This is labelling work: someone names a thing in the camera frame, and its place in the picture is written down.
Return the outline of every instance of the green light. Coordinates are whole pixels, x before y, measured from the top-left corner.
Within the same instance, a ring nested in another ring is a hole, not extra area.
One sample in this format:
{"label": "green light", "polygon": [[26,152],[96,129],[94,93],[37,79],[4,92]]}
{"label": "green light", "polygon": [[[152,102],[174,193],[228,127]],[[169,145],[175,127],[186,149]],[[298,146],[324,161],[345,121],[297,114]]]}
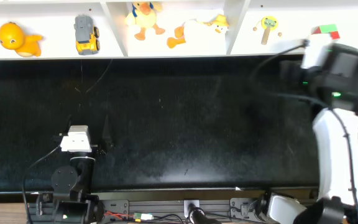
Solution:
{"label": "green light", "polygon": [[342,94],[340,92],[333,92],[333,97],[340,97]]}

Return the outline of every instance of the yellow and gray toy truck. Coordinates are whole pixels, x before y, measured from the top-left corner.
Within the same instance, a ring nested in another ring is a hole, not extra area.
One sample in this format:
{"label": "yellow and gray toy truck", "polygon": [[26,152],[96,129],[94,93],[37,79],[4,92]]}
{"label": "yellow and gray toy truck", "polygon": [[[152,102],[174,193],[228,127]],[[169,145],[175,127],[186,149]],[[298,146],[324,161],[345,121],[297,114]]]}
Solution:
{"label": "yellow and gray toy truck", "polygon": [[96,54],[100,50],[99,29],[93,25],[92,18],[86,15],[75,17],[75,44],[80,55]]}

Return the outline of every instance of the orange rubber duck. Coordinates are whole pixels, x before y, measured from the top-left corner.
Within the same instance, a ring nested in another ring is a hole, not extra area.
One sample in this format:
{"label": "orange rubber duck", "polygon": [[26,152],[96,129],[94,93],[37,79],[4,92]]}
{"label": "orange rubber duck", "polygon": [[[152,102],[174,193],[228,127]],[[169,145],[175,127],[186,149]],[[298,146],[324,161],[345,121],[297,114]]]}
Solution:
{"label": "orange rubber duck", "polygon": [[23,30],[13,22],[8,22],[0,28],[0,43],[8,50],[15,50],[22,57],[41,56],[38,41],[41,35],[26,35]]}

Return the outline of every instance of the black table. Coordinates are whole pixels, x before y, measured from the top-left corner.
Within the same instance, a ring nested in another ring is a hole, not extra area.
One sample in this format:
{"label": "black table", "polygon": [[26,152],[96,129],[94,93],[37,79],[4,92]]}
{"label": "black table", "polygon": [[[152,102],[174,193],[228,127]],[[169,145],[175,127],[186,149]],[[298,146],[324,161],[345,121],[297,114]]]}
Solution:
{"label": "black table", "polygon": [[[247,74],[263,59],[113,60],[88,94],[110,60],[0,62],[0,192],[21,190],[25,168],[58,145],[53,136],[70,114],[93,141],[109,116],[115,149],[96,158],[95,192],[318,186],[308,105],[249,91]],[[277,62],[258,80],[290,91]],[[51,174],[69,159],[59,152],[34,167],[27,189],[50,189]]]}

